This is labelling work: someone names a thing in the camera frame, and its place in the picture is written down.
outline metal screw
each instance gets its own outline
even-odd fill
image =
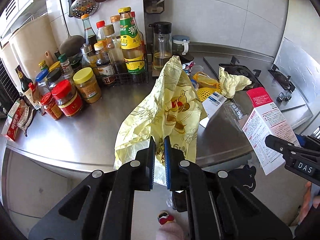
[[[134,160],[134,161],[130,162],[130,165],[131,165],[132,167],[138,167],[138,166],[140,166],[140,162],[137,161],[137,160]]]
[[[180,162],[180,165],[181,165],[182,167],[188,167],[188,166],[190,165],[190,162],[188,162],[188,161],[186,161],[186,160],[183,160],[183,161]]]
[[[218,176],[220,177],[220,178],[226,178],[226,177],[228,177],[228,173],[226,172],[226,171],[219,171],[218,172]]]
[[[96,170],[92,173],[92,177],[98,178],[102,176],[102,171]]]

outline pitcher black lid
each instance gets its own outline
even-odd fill
[[[169,34],[171,33],[172,23],[169,22],[155,22],[149,24],[149,27],[153,27],[153,33],[156,34]]]

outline red label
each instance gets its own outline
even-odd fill
[[[253,107],[263,106],[273,102],[263,87],[250,89],[247,91],[247,94],[252,101]]]
[[[59,106],[61,111],[66,116],[73,116],[76,114],[82,107],[82,99],[79,96],[78,92],[74,95],[74,97],[66,104]]]

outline yellow paper bag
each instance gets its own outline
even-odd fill
[[[196,138],[200,120],[207,117],[179,57],[173,56],[162,69],[151,93],[129,114],[118,131],[114,168],[135,159],[138,150],[156,143],[154,182],[166,185],[163,139],[196,161]]]

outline glass pitcher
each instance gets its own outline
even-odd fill
[[[169,22],[155,22],[153,27],[153,68],[161,70],[172,57],[172,36]]]

